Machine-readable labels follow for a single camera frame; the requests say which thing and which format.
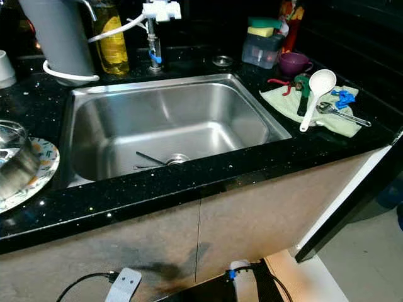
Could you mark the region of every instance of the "purple cup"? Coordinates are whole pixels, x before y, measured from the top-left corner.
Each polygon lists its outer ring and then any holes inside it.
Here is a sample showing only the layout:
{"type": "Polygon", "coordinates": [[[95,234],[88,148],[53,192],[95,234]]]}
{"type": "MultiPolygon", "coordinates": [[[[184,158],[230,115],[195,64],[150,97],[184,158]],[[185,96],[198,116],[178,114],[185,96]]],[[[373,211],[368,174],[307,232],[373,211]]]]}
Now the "purple cup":
{"type": "Polygon", "coordinates": [[[295,77],[301,72],[310,71],[314,64],[301,53],[287,52],[280,55],[278,66],[284,76],[295,77]]]}

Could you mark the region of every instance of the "yellow dish soap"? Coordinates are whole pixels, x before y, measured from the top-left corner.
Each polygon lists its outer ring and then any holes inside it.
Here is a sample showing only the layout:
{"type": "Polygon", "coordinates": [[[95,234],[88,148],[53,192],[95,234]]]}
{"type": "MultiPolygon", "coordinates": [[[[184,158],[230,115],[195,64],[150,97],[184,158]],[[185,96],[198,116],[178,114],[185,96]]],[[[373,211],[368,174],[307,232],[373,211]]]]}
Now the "yellow dish soap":
{"type": "MultiPolygon", "coordinates": [[[[97,21],[93,22],[95,35],[121,27],[118,10],[112,0],[91,0],[97,21]]],[[[129,70],[123,33],[108,36],[96,42],[102,68],[109,74],[123,75],[129,70]]]]}

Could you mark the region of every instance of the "power cord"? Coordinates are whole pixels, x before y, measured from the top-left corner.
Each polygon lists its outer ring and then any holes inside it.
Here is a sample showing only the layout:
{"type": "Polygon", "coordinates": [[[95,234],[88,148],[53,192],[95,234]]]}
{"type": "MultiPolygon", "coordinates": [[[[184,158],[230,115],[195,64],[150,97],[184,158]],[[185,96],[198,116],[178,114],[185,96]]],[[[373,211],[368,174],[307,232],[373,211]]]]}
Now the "power cord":
{"type": "Polygon", "coordinates": [[[92,274],[85,275],[76,281],[74,281],[72,284],[70,284],[68,287],[66,287],[65,290],[63,290],[63,293],[60,294],[60,296],[57,298],[56,302],[61,302],[63,297],[67,294],[67,292],[76,284],[80,283],[83,280],[92,278],[92,277],[105,277],[109,279],[109,282],[114,283],[117,277],[119,276],[118,272],[110,271],[110,272],[94,272],[92,274]]]}
{"type": "MultiPolygon", "coordinates": [[[[241,267],[237,267],[236,269],[231,269],[229,271],[226,271],[227,275],[229,276],[229,279],[233,280],[235,277],[235,273],[239,272],[239,271],[247,271],[247,270],[252,270],[254,269],[253,266],[241,266],[241,267]]],[[[272,273],[270,273],[269,271],[267,272],[267,274],[274,280],[277,282],[278,285],[280,285],[280,287],[283,289],[285,295],[287,296],[287,299],[289,300],[289,302],[293,302],[293,299],[291,298],[290,293],[288,292],[287,288],[285,287],[285,285],[272,273]]]]}

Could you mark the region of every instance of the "white mug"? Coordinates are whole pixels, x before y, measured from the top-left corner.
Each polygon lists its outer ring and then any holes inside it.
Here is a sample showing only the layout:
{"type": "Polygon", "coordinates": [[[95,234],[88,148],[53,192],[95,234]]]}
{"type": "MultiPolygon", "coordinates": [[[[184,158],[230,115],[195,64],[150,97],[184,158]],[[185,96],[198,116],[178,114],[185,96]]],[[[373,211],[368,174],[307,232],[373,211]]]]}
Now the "white mug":
{"type": "Polygon", "coordinates": [[[7,53],[0,50],[0,89],[9,87],[16,82],[15,71],[11,66],[7,53]]]}

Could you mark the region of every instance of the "gray water filter canister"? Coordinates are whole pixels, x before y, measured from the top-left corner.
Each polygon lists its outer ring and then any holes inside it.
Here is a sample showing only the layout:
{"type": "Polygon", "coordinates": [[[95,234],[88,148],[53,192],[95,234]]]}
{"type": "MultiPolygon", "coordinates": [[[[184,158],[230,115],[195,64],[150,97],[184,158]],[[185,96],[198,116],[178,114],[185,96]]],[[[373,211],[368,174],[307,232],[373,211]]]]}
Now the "gray water filter canister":
{"type": "MultiPolygon", "coordinates": [[[[20,0],[33,23],[43,54],[52,70],[76,76],[93,76],[94,66],[75,0],[20,0]]],[[[58,79],[66,86],[83,81],[58,79]]]]}

